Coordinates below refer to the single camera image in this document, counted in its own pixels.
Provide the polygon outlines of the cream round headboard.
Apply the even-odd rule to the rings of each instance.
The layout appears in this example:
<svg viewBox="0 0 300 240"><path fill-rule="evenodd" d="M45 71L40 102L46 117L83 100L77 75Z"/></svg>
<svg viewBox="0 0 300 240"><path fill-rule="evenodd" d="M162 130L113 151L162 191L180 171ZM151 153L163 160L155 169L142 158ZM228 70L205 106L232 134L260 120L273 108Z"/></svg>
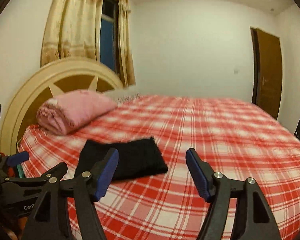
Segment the cream round headboard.
<svg viewBox="0 0 300 240"><path fill-rule="evenodd" d="M37 122L38 108L46 100L77 89L106 92L122 88L114 71L91 59L70 57L43 66L19 88L7 107L0 131L0 152L17 153L18 142L27 126Z"/></svg>

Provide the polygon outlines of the pink folded blanket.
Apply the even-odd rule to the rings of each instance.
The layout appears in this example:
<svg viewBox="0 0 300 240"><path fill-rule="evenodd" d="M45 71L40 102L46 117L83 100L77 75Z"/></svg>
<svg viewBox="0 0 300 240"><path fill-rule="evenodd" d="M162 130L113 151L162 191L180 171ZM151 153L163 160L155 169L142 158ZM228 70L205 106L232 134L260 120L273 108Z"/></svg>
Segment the pink folded blanket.
<svg viewBox="0 0 300 240"><path fill-rule="evenodd" d="M50 132L67 135L116 107L117 103L102 93L79 89L46 100L36 118Z"/></svg>

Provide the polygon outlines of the striped pillow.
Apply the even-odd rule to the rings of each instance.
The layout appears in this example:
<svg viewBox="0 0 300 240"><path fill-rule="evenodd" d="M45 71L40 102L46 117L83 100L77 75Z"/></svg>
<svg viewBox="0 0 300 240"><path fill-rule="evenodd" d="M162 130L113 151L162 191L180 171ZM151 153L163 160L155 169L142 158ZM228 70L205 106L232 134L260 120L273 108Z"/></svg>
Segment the striped pillow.
<svg viewBox="0 0 300 240"><path fill-rule="evenodd" d="M141 96L139 89L136 86L129 86L123 89L109 90L104 92L103 94L111 98L116 103L130 102L140 98Z"/></svg>

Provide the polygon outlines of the clothes pile beside bed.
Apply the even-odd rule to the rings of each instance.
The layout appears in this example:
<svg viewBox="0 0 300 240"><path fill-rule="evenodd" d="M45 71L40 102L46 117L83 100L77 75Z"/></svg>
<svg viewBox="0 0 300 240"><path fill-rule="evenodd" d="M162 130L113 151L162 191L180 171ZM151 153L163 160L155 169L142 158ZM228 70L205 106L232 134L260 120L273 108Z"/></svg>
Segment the clothes pile beside bed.
<svg viewBox="0 0 300 240"><path fill-rule="evenodd" d="M17 166L24 161L25 153L17 153L15 155L5 155L1 153L1 160L4 162L1 169L9 177L19 178L19 171Z"/></svg>

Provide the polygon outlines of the beige right curtain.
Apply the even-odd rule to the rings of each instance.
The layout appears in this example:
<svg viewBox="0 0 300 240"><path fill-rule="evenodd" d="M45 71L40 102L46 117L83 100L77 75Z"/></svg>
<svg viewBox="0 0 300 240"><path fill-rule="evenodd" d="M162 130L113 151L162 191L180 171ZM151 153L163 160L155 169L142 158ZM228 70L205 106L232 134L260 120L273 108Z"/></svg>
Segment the beige right curtain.
<svg viewBox="0 0 300 240"><path fill-rule="evenodd" d="M117 27L121 73L120 79L124 87L135 85L133 58L130 46L129 15L129 0L118 0Z"/></svg>

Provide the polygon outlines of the window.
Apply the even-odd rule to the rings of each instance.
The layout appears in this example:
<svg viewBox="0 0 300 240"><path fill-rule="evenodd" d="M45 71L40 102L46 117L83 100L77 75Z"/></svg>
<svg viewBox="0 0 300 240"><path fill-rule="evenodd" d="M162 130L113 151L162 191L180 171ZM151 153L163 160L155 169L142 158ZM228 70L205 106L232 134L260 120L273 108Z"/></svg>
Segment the window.
<svg viewBox="0 0 300 240"><path fill-rule="evenodd" d="M118 8L118 0L103 0L100 34L100 61L117 75L120 74Z"/></svg>

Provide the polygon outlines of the brown wooden door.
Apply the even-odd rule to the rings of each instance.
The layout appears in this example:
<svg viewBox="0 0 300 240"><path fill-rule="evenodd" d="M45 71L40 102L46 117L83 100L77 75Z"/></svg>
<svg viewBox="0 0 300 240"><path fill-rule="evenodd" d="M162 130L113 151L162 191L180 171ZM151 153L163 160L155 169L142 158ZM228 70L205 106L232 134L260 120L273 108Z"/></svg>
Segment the brown wooden door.
<svg viewBox="0 0 300 240"><path fill-rule="evenodd" d="M254 54L252 103L277 119L283 81L280 39L258 28L250 31Z"/></svg>

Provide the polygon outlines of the black pants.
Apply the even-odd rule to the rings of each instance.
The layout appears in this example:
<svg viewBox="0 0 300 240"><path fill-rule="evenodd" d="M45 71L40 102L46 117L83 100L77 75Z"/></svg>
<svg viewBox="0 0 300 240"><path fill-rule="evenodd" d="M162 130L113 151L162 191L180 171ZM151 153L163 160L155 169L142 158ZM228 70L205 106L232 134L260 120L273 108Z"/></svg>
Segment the black pants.
<svg viewBox="0 0 300 240"><path fill-rule="evenodd" d="M87 140L80 152L74 176L89 171L111 148L117 149L119 153L119 162L112 181L131 180L168 172L161 151L151 137L112 144Z"/></svg>

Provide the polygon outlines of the beige left curtain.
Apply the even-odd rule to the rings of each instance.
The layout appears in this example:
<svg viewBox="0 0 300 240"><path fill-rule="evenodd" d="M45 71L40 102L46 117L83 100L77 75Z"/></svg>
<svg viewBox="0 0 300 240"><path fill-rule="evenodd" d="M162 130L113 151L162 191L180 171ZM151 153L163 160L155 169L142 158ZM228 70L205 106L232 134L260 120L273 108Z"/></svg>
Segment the beige left curtain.
<svg viewBox="0 0 300 240"><path fill-rule="evenodd" d="M103 0L52 0L40 65L67 57L100 61Z"/></svg>

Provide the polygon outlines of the beige curtain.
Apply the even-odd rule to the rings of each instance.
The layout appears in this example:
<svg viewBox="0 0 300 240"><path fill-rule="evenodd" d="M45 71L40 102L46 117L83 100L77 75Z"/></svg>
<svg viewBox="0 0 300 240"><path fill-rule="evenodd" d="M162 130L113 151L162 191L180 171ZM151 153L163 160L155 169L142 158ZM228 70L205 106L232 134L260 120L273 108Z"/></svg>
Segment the beige curtain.
<svg viewBox="0 0 300 240"><path fill-rule="evenodd" d="M133 58L130 46L129 15L129 0L118 0L117 27L121 73L120 79L124 87L135 85Z"/></svg>
<svg viewBox="0 0 300 240"><path fill-rule="evenodd" d="M103 0L52 0L40 65L67 57L100 61Z"/></svg>

